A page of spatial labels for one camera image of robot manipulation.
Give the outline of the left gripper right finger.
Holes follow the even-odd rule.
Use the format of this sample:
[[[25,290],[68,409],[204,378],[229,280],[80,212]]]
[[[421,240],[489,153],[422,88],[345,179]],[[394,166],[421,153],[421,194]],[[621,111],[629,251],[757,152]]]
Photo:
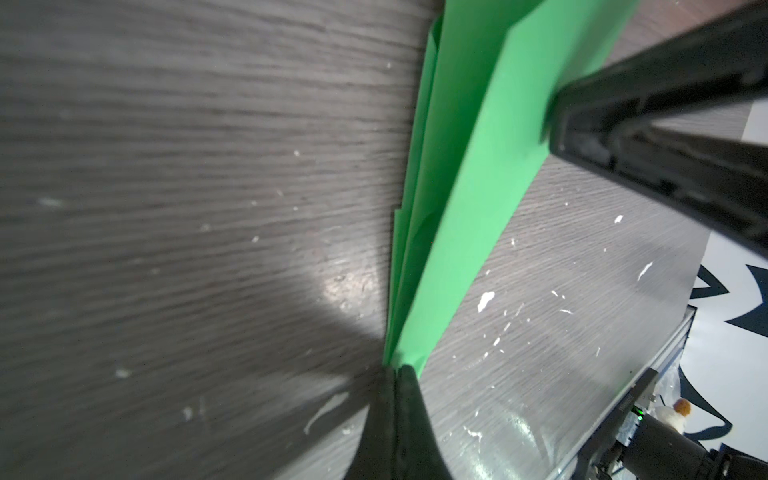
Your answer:
[[[394,397],[393,478],[451,480],[412,366],[405,365],[397,371]]]

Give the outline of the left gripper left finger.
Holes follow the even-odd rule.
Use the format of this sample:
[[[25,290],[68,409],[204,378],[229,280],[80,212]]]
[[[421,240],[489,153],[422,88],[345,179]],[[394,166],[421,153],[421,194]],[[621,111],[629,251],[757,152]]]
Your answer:
[[[392,479],[396,453],[396,374],[385,367],[369,404],[368,414],[346,480]]]

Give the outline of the green square paper sheet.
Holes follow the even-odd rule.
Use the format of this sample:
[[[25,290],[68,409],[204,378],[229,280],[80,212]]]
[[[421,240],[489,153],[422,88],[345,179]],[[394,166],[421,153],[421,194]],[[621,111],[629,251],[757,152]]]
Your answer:
[[[538,174],[547,109],[596,71],[632,1],[449,1],[432,24],[400,207],[383,362],[422,371]]]

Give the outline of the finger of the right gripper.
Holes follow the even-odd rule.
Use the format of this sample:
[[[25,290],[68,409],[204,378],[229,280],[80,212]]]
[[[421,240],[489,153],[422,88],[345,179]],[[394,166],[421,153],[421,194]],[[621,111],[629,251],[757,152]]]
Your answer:
[[[766,147],[662,121],[766,96],[767,5],[756,1],[560,89],[549,149],[765,255]]]

